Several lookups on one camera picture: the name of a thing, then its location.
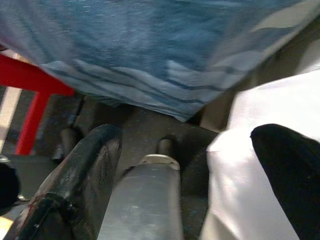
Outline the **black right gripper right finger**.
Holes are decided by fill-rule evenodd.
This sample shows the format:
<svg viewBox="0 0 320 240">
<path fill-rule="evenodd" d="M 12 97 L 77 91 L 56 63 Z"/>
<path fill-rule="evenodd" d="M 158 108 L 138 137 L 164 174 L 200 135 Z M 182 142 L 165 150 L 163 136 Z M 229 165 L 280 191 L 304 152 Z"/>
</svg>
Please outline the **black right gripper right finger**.
<svg viewBox="0 0 320 240">
<path fill-rule="evenodd" d="M 320 143 L 278 124 L 258 126 L 250 138 L 299 240 L 320 240 Z"/>
</svg>

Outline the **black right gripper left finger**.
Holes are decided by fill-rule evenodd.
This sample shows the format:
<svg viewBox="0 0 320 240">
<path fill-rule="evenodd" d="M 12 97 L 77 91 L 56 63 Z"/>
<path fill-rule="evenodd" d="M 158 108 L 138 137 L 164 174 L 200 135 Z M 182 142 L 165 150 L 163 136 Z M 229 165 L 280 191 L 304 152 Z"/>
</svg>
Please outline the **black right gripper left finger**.
<svg viewBox="0 0 320 240">
<path fill-rule="evenodd" d="M 120 128 L 86 135 L 42 182 L 17 218 L 17 240 L 96 240 L 122 150 Z"/>
</svg>

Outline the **white garment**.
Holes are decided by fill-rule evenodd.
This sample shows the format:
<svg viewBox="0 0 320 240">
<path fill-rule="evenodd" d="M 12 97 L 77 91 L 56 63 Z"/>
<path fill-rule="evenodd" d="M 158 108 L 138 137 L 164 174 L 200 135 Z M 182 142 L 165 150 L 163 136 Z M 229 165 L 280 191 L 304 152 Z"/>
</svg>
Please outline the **white garment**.
<svg viewBox="0 0 320 240">
<path fill-rule="evenodd" d="M 276 124 L 320 143 L 320 70 L 238 93 L 207 148 L 209 204 L 200 240 L 300 240 L 254 151 L 251 132 Z"/>
</svg>

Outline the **red plastic stool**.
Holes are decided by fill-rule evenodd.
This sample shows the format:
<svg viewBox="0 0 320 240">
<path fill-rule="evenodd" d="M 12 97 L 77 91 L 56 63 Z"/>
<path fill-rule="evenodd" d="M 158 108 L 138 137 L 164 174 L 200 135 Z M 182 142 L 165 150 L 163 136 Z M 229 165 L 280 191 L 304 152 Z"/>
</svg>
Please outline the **red plastic stool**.
<svg viewBox="0 0 320 240">
<path fill-rule="evenodd" d="M 17 155 L 28 155 L 50 96 L 72 96 L 74 90 L 40 68 L 3 54 L 0 54 L 0 85 L 35 92 L 15 149 Z"/>
</svg>

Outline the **blue striped cloth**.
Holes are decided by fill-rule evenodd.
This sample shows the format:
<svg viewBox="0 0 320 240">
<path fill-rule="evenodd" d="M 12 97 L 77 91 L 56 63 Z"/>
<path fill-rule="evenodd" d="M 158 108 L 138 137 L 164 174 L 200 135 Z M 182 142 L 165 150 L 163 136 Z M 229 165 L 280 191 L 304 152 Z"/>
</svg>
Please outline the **blue striped cloth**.
<svg viewBox="0 0 320 240">
<path fill-rule="evenodd" d="M 107 104 L 187 121 L 318 16 L 320 0 L 0 0 L 0 44 Z"/>
</svg>

